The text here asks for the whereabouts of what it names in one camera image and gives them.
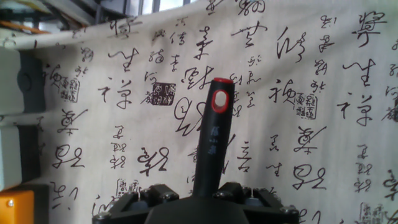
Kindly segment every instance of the bolt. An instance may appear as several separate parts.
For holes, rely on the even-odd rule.
[[[175,194],[174,192],[166,192],[161,194],[160,198],[164,200],[169,200],[171,198],[177,198],[177,194]]]
[[[9,200],[7,204],[8,204],[8,207],[13,207],[14,206],[14,201],[13,200]]]
[[[294,206],[282,207],[280,211],[286,215],[298,214],[299,211]]]
[[[109,212],[100,212],[98,215],[95,216],[98,220],[104,220],[111,217]]]
[[[116,203],[116,202],[111,202],[111,203],[109,203],[109,208],[112,208],[113,205],[114,205],[115,203]]]
[[[226,191],[217,191],[217,193],[215,193],[214,198],[220,198],[220,199],[229,199],[229,198],[233,198],[234,195],[231,192],[226,192]]]

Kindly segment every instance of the screw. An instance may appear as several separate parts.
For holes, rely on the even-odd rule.
[[[294,206],[282,207],[282,208],[280,208],[280,211],[286,215],[293,215],[293,214],[299,213],[299,211]]]
[[[14,206],[14,201],[13,200],[9,200],[7,204],[8,204],[8,207],[13,207]]]
[[[98,220],[104,220],[111,217],[109,212],[100,212],[98,215],[95,216]]]

